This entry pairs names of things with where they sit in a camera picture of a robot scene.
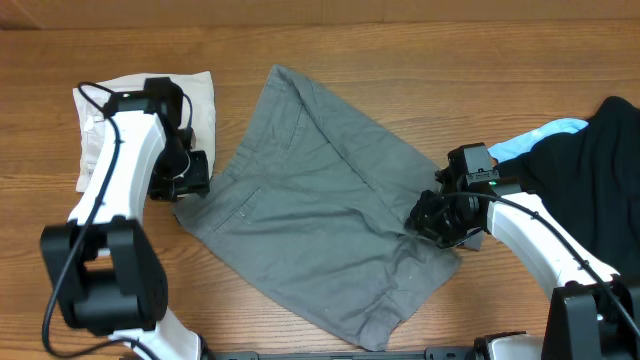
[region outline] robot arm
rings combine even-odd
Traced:
[[[441,248],[461,245],[478,230],[494,235],[551,299],[544,339],[524,333],[479,338],[478,356],[486,360],[640,358],[640,343],[621,315],[638,314],[639,284],[620,278],[615,269],[580,246],[537,195],[522,191],[517,179],[500,177],[484,144],[451,151],[449,167],[436,178],[442,183],[440,193],[423,192],[407,225]],[[604,284],[597,284],[595,277]],[[630,322],[638,324],[637,319],[637,315],[635,320],[631,317]]]
[[[504,195],[503,198],[537,212],[550,222],[604,281],[610,282],[613,280],[612,275],[618,275],[614,268],[598,260],[571,237],[545,209],[540,197],[520,192]],[[570,282],[581,285],[595,283],[549,229],[516,208],[504,203],[490,202],[487,210],[487,230],[522,261],[549,299],[555,288],[563,287]]]
[[[65,274],[57,297],[71,328],[111,339],[135,339],[162,360],[204,360],[213,357],[203,339],[182,326],[168,309],[166,274],[141,226],[146,194],[175,201],[185,194],[209,191],[206,155],[190,150],[190,129],[179,129],[182,95],[168,78],[147,79],[142,91],[111,95],[103,110],[118,127],[122,143],[103,203],[93,223],[86,224],[114,156],[113,129],[107,129],[86,193],[66,224],[45,227],[41,248],[51,282],[56,284],[79,229],[88,226],[81,253],[73,258],[75,266]],[[549,229],[503,203],[443,195],[460,191],[492,194],[536,211],[589,261],[596,274],[610,282],[630,313],[634,306],[638,307],[636,314],[640,312],[639,305],[634,305],[640,302],[640,285],[620,281],[613,268],[589,254],[553,220],[539,197],[522,192],[517,181],[500,178],[490,170],[483,144],[452,151],[449,163],[438,174],[442,192],[425,191],[407,225],[443,248],[458,245],[478,229],[493,234],[514,251],[552,303],[544,342],[521,334],[485,337],[476,341],[475,358],[528,360],[527,354],[540,359],[541,353],[543,359],[614,358],[605,357],[605,352],[623,354],[616,359],[640,358],[640,345],[633,335],[618,324],[615,312],[606,306],[597,286],[591,285],[591,276]],[[106,253],[111,255],[113,269],[89,271],[84,266],[85,261]],[[150,358],[140,347],[133,350]],[[216,358],[225,359],[222,355]]]
[[[110,339],[135,339],[162,360],[201,360],[208,351],[168,309],[167,278],[142,230],[147,193],[176,200],[209,191],[206,155],[191,151],[190,129],[179,129],[182,90],[169,78],[147,79],[144,90],[113,93],[104,107],[118,129],[106,128],[96,168],[67,224],[45,227],[41,248],[52,283],[77,240],[102,187],[114,153],[111,181],[84,239],[81,255],[66,273],[58,303],[67,325]],[[89,271],[85,261],[109,254],[113,269]],[[142,346],[133,350],[150,359]]]

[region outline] seam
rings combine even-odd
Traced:
[[[318,104],[318,97],[316,95],[316,88],[315,88],[313,82],[310,79],[307,78],[306,80],[309,82],[309,85],[311,86],[311,92],[313,94],[313,99],[314,99],[315,103]],[[393,214],[400,223],[404,224],[404,220],[402,219],[402,216],[400,214],[396,213],[396,211],[393,209],[393,207],[389,206],[389,204],[387,204],[387,202],[384,201],[384,199],[382,198],[381,193],[384,193],[384,191],[382,190],[380,185],[378,185],[378,183],[373,178],[371,178],[371,176],[369,176],[365,171],[363,171],[360,167],[358,167],[357,165],[353,164],[353,162],[350,161],[349,158],[347,156],[345,156],[345,154],[343,154],[342,151],[340,151],[340,149],[338,149],[338,147],[336,146],[336,142],[332,138],[333,134],[327,134],[324,131],[324,129],[321,129],[321,131],[327,137],[327,139],[329,140],[329,143],[331,144],[333,149],[340,155],[341,158],[344,159],[344,161],[347,162],[347,164],[349,164],[351,169],[353,169],[353,171],[355,171],[356,174],[358,174],[358,176],[365,182],[365,184],[367,184],[367,186],[376,194],[378,199],[384,204],[384,206],[387,208],[387,210],[391,214]]]

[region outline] black garment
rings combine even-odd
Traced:
[[[496,169],[535,190],[593,255],[640,275],[640,110],[607,98],[583,130],[549,136]]]

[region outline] light blue cloth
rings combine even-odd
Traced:
[[[575,134],[587,125],[589,125],[588,122],[580,119],[564,118],[554,120],[511,140],[493,145],[489,148],[489,154],[498,162],[511,160],[520,154],[531,151],[533,145],[549,135],[557,133]]]

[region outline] wood grain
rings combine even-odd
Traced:
[[[37,29],[34,19],[14,0],[0,0],[0,29]]]
[[[640,104],[639,35],[633,21],[0,32],[0,359],[46,358],[40,326],[51,287],[38,241],[79,199],[77,82],[210,70],[219,172],[279,63],[444,165],[461,144],[586,117],[608,95]],[[356,349],[249,286],[178,226],[168,204],[148,202],[144,225],[169,277],[171,308],[215,351]],[[390,349],[543,334],[548,302],[508,249],[488,239],[481,252],[460,254],[460,271],[394,331]],[[52,332],[61,349],[95,341],[58,315]]]
[[[410,21],[639,19],[629,0],[0,0],[0,27],[115,29]]]

